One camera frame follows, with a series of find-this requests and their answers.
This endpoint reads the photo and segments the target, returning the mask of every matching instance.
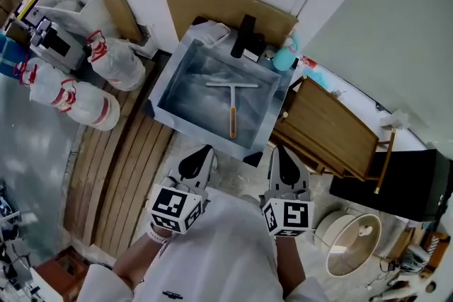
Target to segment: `plastic bag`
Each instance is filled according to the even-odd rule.
[[[93,70],[121,91],[137,89],[144,81],[145,68],[126,42],[105,39],[100,30],[86,38],[92,49],[88,61]]]
[[[39,58],[21,67],[21,83],[30,88],[30,99],[58,108],[74,121],[101,131],[112,129],[120,118],[116,98],[87,83],[77,82]]]

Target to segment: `wire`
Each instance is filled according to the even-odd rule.
[[[381,269],[381,271],[382,271],[383,273],[389,273],[389,272],[390,272],[388,266],[387,266],[387,271],[384,271],[384,270],[382,269],[382,258],[379,259],[379,268]]]

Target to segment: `red stripe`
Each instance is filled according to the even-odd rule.
[[[107,111],[108,111],[108,99],[104,97],[104,106],[102,107],[101,115],[95,122],[93,122],[93,124],[98,124],[101,121],[103,121],[105,116],[107,115]]]
[[[55,98],[54,101],[50,105],[55,106],[56,104],[60,103],[63,98],[63,93],[64,93],[64,88],[61,88],[59,90],[57,98]]]

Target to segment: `cardboard sheet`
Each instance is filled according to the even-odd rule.
[[[167,0],[167,4],[179,40],[197,16],[239,28],[243,16],[249,14],[256,17],[254,32],[281,47],[297,23],[296,17],[259,0]]]

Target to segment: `white shirt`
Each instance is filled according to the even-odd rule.
[[[211,202],[206,212],[161,251],[135,295],[109,269],[91,265],[78,302],[283,301],[275,241],[260,209],[218,190],[207,191]],[[307,278],[285,301],[328,299],[315,278]]]

